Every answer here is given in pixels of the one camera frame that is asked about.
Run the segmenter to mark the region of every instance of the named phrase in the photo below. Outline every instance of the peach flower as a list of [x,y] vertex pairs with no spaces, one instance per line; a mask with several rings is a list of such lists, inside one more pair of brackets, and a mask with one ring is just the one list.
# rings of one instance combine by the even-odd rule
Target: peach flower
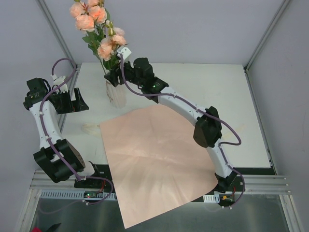
[[107,13],[104,7],[101,7],[100,15],[98,16],[97,23],[105,23],[107,19]]
[[93,21],[93,18],[89,15],[80,15],[76,18],[76,28],[78,30],[82,30],[82,31],[94,31],[95,28],[95,23]]
[[90,8],[88,9],[88,13],[89,13],[89,15],[90,15],[94,20],[96,20],[96,19],[100,16],[101,7],[99,7],[99,6],[90,7]]
[[99,3],[99,0],[88,0],[89,7],[96,6],[98,5],[98,3]]
[[73,18],[76,18],[77,16],[80,16],[81,14],[85,13],[85,9],[83,7],[84,3],[76,2],[70,7],[70,14]]
[[122,46],[126,44],[126,40],[123,36],[116,34],[112,36],[112,43]]
[[112,55],[112,43],[108,38],[105,38],[101,41],[100,47],[98,47],[98,56],[105,61],[108,61],[111,59]]
[[113,28],[113,29],[114,29],[114,31],[115,31],[115,33],[117,35],[120,35],[120,36],[124,36],[125,35],[125,31],[122,30],[121,28]]

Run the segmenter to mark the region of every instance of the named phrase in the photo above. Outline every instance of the wall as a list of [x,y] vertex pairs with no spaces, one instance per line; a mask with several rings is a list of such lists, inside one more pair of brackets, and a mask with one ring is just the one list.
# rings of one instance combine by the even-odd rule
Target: wall
[[[26,81],[50,78],[53,63],[64,57],[36,1],[3,1],[0,7],[0,231],[12,232],[37,168],[35,121],[23,107]],[[56,73],[70,72],[68,64]]]
[[270,151],[309,231],[309,1],[294,0],[250,69]]
[[[96,62],[69,14],[73,0],[45,0],[76,62]],[[246,64],[282,0],[105,0],[126,31],[132,60]]]

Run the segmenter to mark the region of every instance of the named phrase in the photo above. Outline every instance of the pink cloth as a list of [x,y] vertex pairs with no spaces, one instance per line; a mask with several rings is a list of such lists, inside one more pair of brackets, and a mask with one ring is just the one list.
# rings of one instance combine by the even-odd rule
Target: pink cloth
[[217,184],[194,127],[156,105],[100,124],[125,228],[207,194]]

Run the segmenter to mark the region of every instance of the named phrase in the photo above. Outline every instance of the white table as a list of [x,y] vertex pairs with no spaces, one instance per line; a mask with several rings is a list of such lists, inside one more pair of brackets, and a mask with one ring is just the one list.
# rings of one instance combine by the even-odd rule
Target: white table
[[[242,138],[241,146],[226,145],[226,153],[235,167],[269,168],[267,152],[241,65],[152,64],[154,73],[178,93],[199,105],[214,106],[222,120]],[[155,104],[127,89],[125,108],[116,109],[106,95],[104,72],[99,63],[83,63],[76,82],[90,110],[68,114],[63,136],[81,153],[84,160],[107,164],[103,141],[84,133],[84,123],[100,123],[135,109]],[[236,141],[226,127],[223,140]]]

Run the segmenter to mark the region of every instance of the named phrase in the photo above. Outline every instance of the white vase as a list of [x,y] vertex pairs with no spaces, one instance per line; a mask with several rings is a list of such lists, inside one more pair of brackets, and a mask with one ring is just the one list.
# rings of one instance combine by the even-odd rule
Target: white vase
[[125,85],[118,85],[114,87],[108,80],[106,83],[106,94],[110,102],[116,108],[123,108],[126,106],[126,87]]

